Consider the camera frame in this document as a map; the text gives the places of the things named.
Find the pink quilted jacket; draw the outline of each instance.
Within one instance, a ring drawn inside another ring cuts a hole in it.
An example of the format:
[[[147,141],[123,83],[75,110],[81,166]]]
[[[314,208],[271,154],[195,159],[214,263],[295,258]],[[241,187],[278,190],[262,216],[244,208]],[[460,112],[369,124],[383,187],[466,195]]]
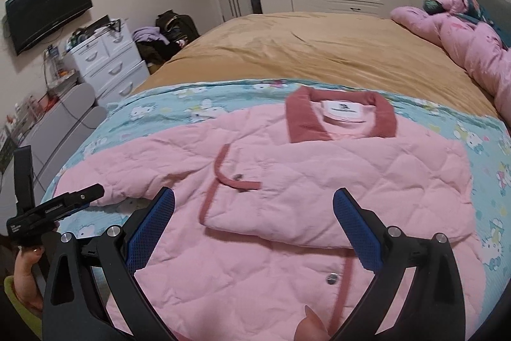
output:
[[[462,6],[461,0],[445,1],[451,1],[446,7],[453,12]],[[390,16],[415,35],[443,47],[452,61],[495,97],[495,107],[511,125],[511,50],[503,48],[491,26],[462,21],[449,12],[430,16],[412,6],[396,8]]]
[[[324,100],[363,104],[362,121],[324,117]],[[135,276],[167,325],[192,340],[289,341],[306,305],[330,334],[339,328],[373,277],[333,214],[343,186],[387,225],[449,237],[474,332],[485,276],[466,151],[396,117],[377,93],[302,87],[285,105],[135,139],[69,169],[57,194],[97,182],[99,205],[174,190],[175,214]],[[382,328],[397,318],[412,274]],[[127,331],[112,299],[108,309]]]

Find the tan bed sheet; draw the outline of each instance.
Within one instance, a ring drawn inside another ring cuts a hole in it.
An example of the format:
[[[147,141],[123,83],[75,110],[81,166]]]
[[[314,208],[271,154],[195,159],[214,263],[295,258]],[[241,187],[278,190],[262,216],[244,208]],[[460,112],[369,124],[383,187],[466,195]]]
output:
[[[310,79],[427,99],[498,117],[443,49],[391,20],[335,13],[250,15],[183,49],[137,89],[182,82]]]

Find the clothing label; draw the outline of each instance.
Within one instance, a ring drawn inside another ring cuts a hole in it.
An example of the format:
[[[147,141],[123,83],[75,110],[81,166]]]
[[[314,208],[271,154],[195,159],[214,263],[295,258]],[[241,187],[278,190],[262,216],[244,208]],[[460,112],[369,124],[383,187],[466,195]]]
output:
[[[360,103],[325,100],[321,102],[326,117],[339,121],[361,122],[362,105]]]

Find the purple clothing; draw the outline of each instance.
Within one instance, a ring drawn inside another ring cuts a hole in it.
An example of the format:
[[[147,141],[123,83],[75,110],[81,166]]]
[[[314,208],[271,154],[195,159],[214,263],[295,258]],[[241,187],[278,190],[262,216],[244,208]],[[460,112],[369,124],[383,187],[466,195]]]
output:
[[[160,34],[160,29],[157,26],[145,26],[137,29],[133,33],[133,40],[140,41],[163,41],[165,45],[169,45],[170,41]]]

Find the bottle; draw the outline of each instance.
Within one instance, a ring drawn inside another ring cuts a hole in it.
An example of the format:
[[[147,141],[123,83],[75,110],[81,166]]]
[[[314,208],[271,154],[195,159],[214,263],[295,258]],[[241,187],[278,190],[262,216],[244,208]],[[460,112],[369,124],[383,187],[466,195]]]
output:
[[[48,47],[48,56],[50,57],[52,63],[52,72],[55,75],[55,79],[59,79],[67,74],[65,69],[64,62],[60,57],[59,47],[50,45]]]

